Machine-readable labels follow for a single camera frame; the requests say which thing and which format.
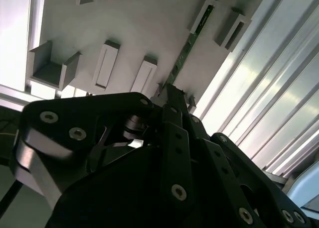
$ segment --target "black cable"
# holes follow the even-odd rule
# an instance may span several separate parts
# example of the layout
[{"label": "black cable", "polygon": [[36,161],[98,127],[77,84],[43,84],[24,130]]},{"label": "black cable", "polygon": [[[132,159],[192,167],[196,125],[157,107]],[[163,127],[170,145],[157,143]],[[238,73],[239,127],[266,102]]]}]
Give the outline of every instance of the black cable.
[{"label": "black cable", "polygon": [[14,200],[14,198],[17,196],[18,192],[20,191],[22,187],[22,183],[15,180],[15,182],[12,184],[12,186],[9,188],[5,196],[0,201],[0,219],[7,211],[8,207]]},{"label": "black cable", "polygon": [[13,121],[15,120],[15,118],[12,119],[2,119],[0,120],[0,122],[7,122],[2,128],[0,128],[0,132],[2,132],[3,130],[5,130],[6,127],[8,127],[10,124],[13,124]]},{"label": "black cable", "polygon": [[9,166],[9,159],[0,157],[0,165],[8,167]]}]

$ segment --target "black metal bracket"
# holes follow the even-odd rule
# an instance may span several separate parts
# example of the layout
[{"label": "black metal bracket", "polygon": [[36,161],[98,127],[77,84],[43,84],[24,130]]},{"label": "black metal bracket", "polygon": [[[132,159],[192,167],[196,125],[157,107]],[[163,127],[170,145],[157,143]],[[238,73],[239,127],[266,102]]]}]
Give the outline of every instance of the black metal bracket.
[{"label": "black metal bracket", "polygon": [[[139,93],[26,106],[12,170],[54,208],[48,228],[316,227],[227,136],[207,135],[183,91],[159,96],[163,107]],[[132,139],[143,146],[105,162],[103,150]]]}]

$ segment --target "metal frame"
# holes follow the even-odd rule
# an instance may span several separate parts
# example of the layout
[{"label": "metal frame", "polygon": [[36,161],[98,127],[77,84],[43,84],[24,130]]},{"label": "metal frame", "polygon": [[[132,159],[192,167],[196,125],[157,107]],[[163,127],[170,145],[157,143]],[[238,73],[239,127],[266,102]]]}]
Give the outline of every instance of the metal frame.
[{"label": "metal frame", "polygon": [[0,106],[21,112],[24,106],[38,100],[43,99],[0,85]]},{"label": "metal frame", "polygon": [[12,201],[15,199],[16,195],[19,193],[22,183],[15,180],[12,186],[9,188],[7,193],[0,201],[0,219],[3,217],[9,206],[11,205]]}]

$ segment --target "bolt head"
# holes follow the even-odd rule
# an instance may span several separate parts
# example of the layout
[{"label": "bolt head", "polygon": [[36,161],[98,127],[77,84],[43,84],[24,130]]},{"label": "bolt head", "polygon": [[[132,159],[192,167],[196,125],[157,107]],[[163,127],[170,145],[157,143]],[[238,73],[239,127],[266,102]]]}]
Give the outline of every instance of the bolt head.
[{"label": "bolt head", "polygon": [[282,213],[288,222],[294,223],[294,218],[290,215],[289,212],[287,212],[286,210],[282,210]]},{"label": "bolt head", "polygon": [[192,119],[195,123],[199,123],[199,119],[198,119],[198,118],[192,117],[191,119]]},{"label": "bolt head", "polygon": [[254,221],[253,217],[251,216],[249,211],[247,211],[243,207],[239,208],[239,215],[240,215],[241,219],[243,219],[243,221],[246,222],[249,225],[251,225],[253,223],[253,221]]},{"label": "bolt head", "polygon": [[172,193],[172,195],[173,195],[175,198],[177,198],[177,199],[180,200],[181,202],[186,200],[187,193],[186,193],[184,187],[182,187],[182,186],[179,185],[179,184],[174,184],[174,185],[171,187],[171,193]]},{"label": "bolt head", "polygon": [[74,127],[70,129],[69,136],[77,141],[82,141],[86,138],[86,132],[79,127]]},{"label": "bolt head", "polygon": [[304,218],[298,212],[294,212],[294,214],[301,223],[306,223]]},{"label": "bolt head", "polygon": [[144,99],[141,99],[140,101],[141,101],[142,104],[144,104],[144,105],[148,105],[148,104],[149,104],[149,103],[148,103],[146,100],[144,100]]},{"label": "bolt head", "polygon": [[224,136],[220,136],[219,138],[222,142],[227,142],[227,138],[225,138]]},{"label": "bolt head", "polygon": [[45,123],[55,123],[58,122],[59,116],[51,111],[44,111],[40,113],[40,119]]}]

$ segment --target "screw hole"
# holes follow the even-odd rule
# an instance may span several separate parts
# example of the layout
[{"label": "screw hole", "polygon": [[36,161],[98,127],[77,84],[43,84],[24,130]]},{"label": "screw hole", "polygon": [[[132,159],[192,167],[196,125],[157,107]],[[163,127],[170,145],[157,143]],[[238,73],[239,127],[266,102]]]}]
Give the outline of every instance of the screw hole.
[{"label": "screw hole", "polygon": [[304,218],[298,212],[294,212],[294,214],[301,223],[306,223]]},{"label": "screw hole", "polygon": [[82,132],[80,130],[74,131],[74,135],[82,136]]},{"label": "screw hole", "polygon": [[199,119],[198,119],[198,118],[192,117],[191,119],[192,119],[195,123],[199,123]]},{"label": "screw hole", "polygon": [[287,212],[286,210],[282,210],[282,213],[288,222],[290,223],[294,222],[294,218],[290,215],[289,212]]},{"label": "screw hole", "polygon": [[183,191],[180,188],[176,188],[175,191],[179,195],[179,197],[183,195]]},{"label": "screw hole", "polygon": [[228,170],[226,168],[222,167],[221,170],[223,171],[223,173],[228,174]]},{"label": "screw hole", "polygon": [[175,149],[175,151],[176,151],[178,154],[182,154],[182,153],[183,153],[183,151],[182,151],[179,147],[177,147],[177,148]]},{"label": "screw hole", "polygon": [[178,73],[178,67],[177,67],[177,65],[175,65],[171,74],[175,77],[177,75],[177,73]]},{"label": "screw hole", "polygon": [[219,138],[222,142],[227,142],[227,138],[225,138],[224,136],[220,136]]},{"label": "screw hole", "polygon": [[244,215],[244,217],[245,217],[246,219],[249,219],[249,218],[250,218],[249,215],[247,214],[247,212],[243,212],[243,215]]},{"label": "screw hole", "polygon": [[148,104],[149,104],[149,103],[148,103],[146,100],[144,100],[144,99],[141,99],[140,101],[141,101],[142,104],[144,104],[144,105],[148,105]]},{"label": "screw hole", "polygon": [[191,47],[191,44],[189,42],[187,42],[185,45],[184,45],[184,48],[183,50],[188,53],[190,51],[190,47]]},{"label": "screw hole", "polygon": [[173,107],[170,108],[174,113],[177,113],[177,110]]},{"label": "screw hole", "polygon": [[44,117],[49,119],[49,120],[53,120],[54,119],[54,117],[52,115],[50,115],[50,114],[46,114]]}]

